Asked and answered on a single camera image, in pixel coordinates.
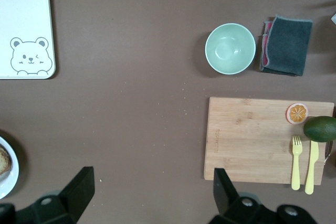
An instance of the dried citrus slice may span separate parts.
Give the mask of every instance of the dried citrus slice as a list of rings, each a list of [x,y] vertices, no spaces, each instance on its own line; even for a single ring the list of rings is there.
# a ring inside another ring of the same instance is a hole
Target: dried citrus slice
[[[303,123],[308,117],[308,108],[303,103],[294,103],[286,111],[286,119],[292,124]]]

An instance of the bread slice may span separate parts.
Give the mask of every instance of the bread slice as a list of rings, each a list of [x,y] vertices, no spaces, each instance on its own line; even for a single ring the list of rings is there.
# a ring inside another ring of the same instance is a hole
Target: bread slice
[[[8,152],[0,145],[0,175],[8,171],[12,166]]]

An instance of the bear face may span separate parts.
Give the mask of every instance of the bear face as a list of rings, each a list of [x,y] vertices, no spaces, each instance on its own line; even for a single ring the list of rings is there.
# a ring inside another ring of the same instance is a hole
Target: bear face
[[[45,38],[37,38],[35,42],[22,42],[19,38],[13,38],[10,43],[13,49],[10,64],[17,74],[48,73],[51,69],[53,63],[47,52],[49,44]]]

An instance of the dark green towel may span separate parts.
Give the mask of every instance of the dark green towel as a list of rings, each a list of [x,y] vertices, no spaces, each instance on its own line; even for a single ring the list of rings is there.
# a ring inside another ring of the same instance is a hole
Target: dark green towel
[[[268,35],[264,34],[267,42],[261,55],[261,71],[303,75],[311,28],[311,20],[276,16]]]

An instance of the fork handle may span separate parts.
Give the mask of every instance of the fork handle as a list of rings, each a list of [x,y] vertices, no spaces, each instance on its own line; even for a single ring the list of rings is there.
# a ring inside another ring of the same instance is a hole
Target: fork handle
[[[312,164],[311,162],[309,162],[306,187],[304,189],[306,194],[309,194],[309,195],[311,195],[314,192],[314,165],[315,165],[315,162]]]
[[[299,156],[293,157],[293,170],[292,170],[292,189],[299,190],[300,188],[300,172],[299,172]]]

